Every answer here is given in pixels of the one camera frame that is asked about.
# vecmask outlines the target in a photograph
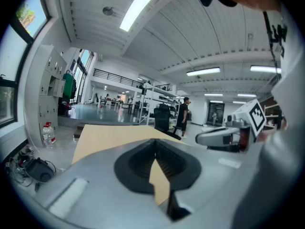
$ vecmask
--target black device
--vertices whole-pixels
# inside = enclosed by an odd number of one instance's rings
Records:
[[[170,127],[170,117],[171,117],[169,106],[165,104],[160,104],[159,108],[155,108],[153,110],[153,113],[154,113],[154,122],[155,122],[156,130],[161,131],[175,139],[181,140],[181,137],[168,131]],[[174,126],[174,128],[175,130],[181,129],[180,127],[176,127],[176,126]]]
[[[25,167],[25,172],[31,178],[45,183],[54,177],[56,168],[54,171],[48,166],[47,161],[43,161],[40,158],[32,159]]]

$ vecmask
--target ceiling light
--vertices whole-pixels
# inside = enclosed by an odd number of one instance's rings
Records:
[[[233,101],[233,104],[246,104],[246,102]]]
[[[256,97],[255,94],[238,94],[239,97]]]
[[[219,73],[220,68],[211,68],[211,69],[205,69],[205,70],[199,70],[199,71],[192,71],[186,73],[188,76],[194,76],[194,75],[200,75],[200,74],[213,74],[213,73]]]
[[[129,7],[120,26],[124,31],[129,31],[132,24],[135,22],[141,11],[151,0],[134,0]]]
[[[222,97],[222,94],[205,94],[205,96]]]
[[[267,73],[276,73],[275,67],[272,66],[256,66],[256,65],[252,65],[250,68],[251,71],[255,71],[255,72],[267,72]],[[279,74],[282,73],[282,69],[281,68],[277,68],[277,72]]]

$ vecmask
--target desk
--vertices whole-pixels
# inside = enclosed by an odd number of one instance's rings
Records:
[[[74,164],[80,159],[102,150],[150,138],[183,143],[147,125],[85,125],[76,146],[72,163]],[[149,182],[155,186],[155,202],[160,205],[168,199],[170,186],[156,160],[152,164]]]

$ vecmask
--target metal shelving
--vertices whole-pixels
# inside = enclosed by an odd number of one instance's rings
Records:
[[[152,95],[150,97],[146,97],[146,91],[147,90],[151,90],[152,91]],[[172,97],[172,98],[181,98],[180,96],[174,95],[172,93],[169,93],[168,91],[162,90],[160,88],[155,87],[154,85],[152,86],[147,86],[147,84],[145,84],[145,90],[144,90],[144,95],[142,95],[142,107],[141,107],[141,112],[140,112],[140,118],[139,118],[139,123],[143,122],[144,120],[146,120],[146,124],[149,124],[149,120],[153,120],[154,118],[150,117],[151,114],[151,107],[144,107],[144,99],[149,100],[147,103],[149,104],[149,106],[151,106],[152,101],[157,101],[160,103],[165,103],[165,104],[170,104],[170,105],[179,105],[178,107],[178,113],[179,113],[179,109],[180,109],[180,104],[179,103],[174,103],[172,101],[166,101],[166,100],[162,100],[162,99],[156,99],[153,97],[153,93],[159,93],[159,94],[163,94],[164,96],[168,96],[168,97]],[[142,116],[143,113],[143,109],[148,109],[148,114],[147,116]]]

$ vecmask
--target plastic bottle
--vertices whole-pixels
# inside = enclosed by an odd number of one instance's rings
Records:
[[[55,136],[54,131],[50,128],[50,125],[44,125],[42,129],[42,138],[46,148],[53,149],[55,148]]]

